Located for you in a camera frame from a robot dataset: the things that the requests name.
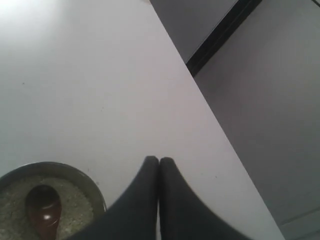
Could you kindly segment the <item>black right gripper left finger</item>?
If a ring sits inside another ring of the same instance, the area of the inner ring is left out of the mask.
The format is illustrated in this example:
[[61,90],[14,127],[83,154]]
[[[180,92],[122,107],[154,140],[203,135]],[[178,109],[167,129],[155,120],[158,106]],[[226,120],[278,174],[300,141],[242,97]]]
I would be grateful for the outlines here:
[[155,240],[158,215],[159,160],[147,156],[123,194],[70,240]]

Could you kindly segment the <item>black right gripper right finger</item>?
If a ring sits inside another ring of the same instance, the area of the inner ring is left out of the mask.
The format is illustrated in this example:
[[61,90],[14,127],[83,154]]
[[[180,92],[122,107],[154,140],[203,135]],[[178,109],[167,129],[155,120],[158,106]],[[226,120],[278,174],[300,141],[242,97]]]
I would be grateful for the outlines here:
[[163,240],[247,240],[193,192],[175,161],[159,164],[159,218]]

